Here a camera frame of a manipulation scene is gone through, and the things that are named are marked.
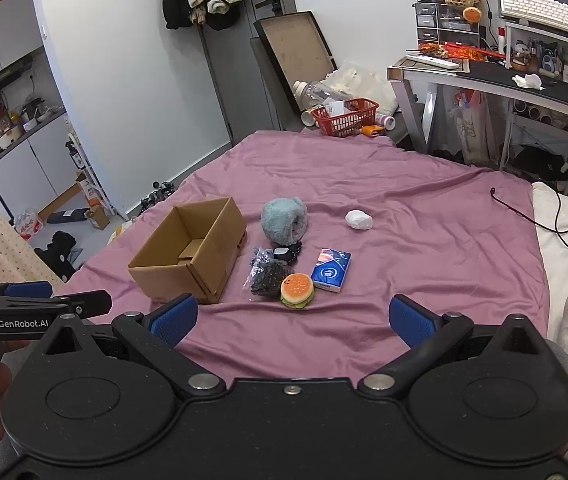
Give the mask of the white keyboard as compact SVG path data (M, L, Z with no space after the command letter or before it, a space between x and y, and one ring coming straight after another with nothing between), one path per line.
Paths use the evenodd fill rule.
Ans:
M568 32L568 4L556 0L500 0L500 13Z

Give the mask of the framed cork board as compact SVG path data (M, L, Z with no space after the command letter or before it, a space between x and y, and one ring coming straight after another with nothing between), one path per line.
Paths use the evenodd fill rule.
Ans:
M322 81L337 70L319 23L305 11L261 18L255 29L286 99L301 112L295 84Z

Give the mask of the blue tissue pack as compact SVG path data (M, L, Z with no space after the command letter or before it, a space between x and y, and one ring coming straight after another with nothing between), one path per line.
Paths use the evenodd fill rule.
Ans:
M311 273L313 285L327 292L340 292L346 281L351 259L349 252L323 248Z

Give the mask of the grey desk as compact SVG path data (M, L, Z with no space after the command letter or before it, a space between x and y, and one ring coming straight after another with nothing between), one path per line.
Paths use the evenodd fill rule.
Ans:
M541 90L521 89L512 81L515 73L498 64L470 61L468 68L467 73L435 70L407 58L387 68L387 79L415 151L426 153L433 146L431 123L441 86L500 96L508 101L510 110L522 101L568 115L568 84L549 80Z

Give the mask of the grey door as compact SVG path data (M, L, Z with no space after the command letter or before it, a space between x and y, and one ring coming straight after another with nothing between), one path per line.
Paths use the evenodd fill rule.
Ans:
M208 27L200 31L232 144L257 130L286 130L300 125L255 27L261 18L295 11L295 0L243 0L241 15L233 27L222 32Z

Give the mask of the brown cardboard box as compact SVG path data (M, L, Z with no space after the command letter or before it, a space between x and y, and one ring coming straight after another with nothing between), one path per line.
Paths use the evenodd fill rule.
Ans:
M201 304L215 304L246 234L246 221L231 197L175 206L128 270L142 292L156 302L191 294Z

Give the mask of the small open cardboard box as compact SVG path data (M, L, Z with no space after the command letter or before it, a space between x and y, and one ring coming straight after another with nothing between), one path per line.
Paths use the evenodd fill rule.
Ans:
M102 206L93 206L86 211L86 219L98 230L105 230L109 226L109 217Z

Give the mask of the white plastic bag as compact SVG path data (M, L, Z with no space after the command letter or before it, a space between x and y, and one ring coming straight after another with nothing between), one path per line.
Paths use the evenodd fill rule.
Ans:
M359 64L343 62L323 83L352 98L369 99L379 105L380 112L386 114L393 115L399 108L390 82Z

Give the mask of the black fabric pouch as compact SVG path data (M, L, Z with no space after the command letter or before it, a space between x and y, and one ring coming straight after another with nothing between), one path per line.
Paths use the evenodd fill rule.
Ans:
M275 260L284 261L286 264L292 266L301 253L302 242L292 244L290 246L278 246L273 249L273 257Z

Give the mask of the pink bed sheet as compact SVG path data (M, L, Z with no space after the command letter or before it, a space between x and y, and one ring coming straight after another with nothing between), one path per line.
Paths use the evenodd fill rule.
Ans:
M308 130L252 133L86 261L65 292L104 289L112 315L149 311L153 305L131 278L129 262L173 206L224 196L246 220L245 248L220 301L200 308L180 350L227 382L361 379L405 349L388 321L389 301L398 294L479 324L522 313L546 331L549 291L528 221L529 183L406 152L385 138L336 139ZM310 272L323 248L352 255L340 292L321 290L299 311L253 299L244 286L252 249L265 242L261 210L276 197L298 197L308 209L298 271ZM373 218L372 229L347 225L353 209Z

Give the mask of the large clear plastic jar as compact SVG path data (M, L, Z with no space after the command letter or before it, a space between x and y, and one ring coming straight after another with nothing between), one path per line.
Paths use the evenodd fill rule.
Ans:
M293 84L293 96L301 110L311 110L327 101L343 102L352 99L348 93L335 90L323 81L296 81Z

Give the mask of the pair of sneakers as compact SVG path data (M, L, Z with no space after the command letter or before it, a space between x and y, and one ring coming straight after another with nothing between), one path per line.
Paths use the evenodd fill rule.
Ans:
M175 187L171 182L158 182L153 183L153 191L141 200L140 212L147 211L147 209L154 207L156 204L163 202L175 191Z

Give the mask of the fluffy blue plush toy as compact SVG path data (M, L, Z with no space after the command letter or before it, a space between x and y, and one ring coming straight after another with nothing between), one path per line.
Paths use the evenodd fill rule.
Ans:
M291 246L302 240L308 229L308 209L298 198L275 198L261 212L261 228L277 246Z

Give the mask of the black polka dot clothing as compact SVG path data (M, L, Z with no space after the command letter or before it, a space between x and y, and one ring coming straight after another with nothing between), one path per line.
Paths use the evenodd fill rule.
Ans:
M72 249L76 245L75 237L63 231L56 231L45 249L36 248L34 252L53 271L57 278L67 282L76 272L69 260Z

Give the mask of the red plastic basket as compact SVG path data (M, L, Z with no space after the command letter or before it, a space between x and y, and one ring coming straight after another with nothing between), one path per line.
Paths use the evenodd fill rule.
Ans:
M329 102L311 110L316 125L325 136L344 138L360 133L364 127L375 125L378 110L376 102L363 98L348 100L342 102L341 114L331 115L329 105L337 104L337 101Z

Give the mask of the white kitchen cabinet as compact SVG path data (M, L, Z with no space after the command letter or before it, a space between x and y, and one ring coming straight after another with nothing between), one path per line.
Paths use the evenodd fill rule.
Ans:
M113 209L63 103L34 0L0 0L0 211L15 219L74 188Z

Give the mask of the red white snack bag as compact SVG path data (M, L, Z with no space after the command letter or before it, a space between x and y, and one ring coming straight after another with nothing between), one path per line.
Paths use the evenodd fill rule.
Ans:
M44 227L39 215L30 209L24 210L14 219L16 232L24 240L32 240Z

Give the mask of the small drawer organizer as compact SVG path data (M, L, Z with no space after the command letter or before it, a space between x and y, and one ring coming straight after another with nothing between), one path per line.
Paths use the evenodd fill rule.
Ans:
M415 2L413 4L418 44L460 44L479 48L478 24L471 24L462 16L460 6L445 3Z

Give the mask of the plush hamburger toy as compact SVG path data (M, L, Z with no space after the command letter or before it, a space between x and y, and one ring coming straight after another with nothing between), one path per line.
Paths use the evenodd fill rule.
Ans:
M281 301L287 308L303 309L314 297L314 284L308 274L294 273L281 284Z

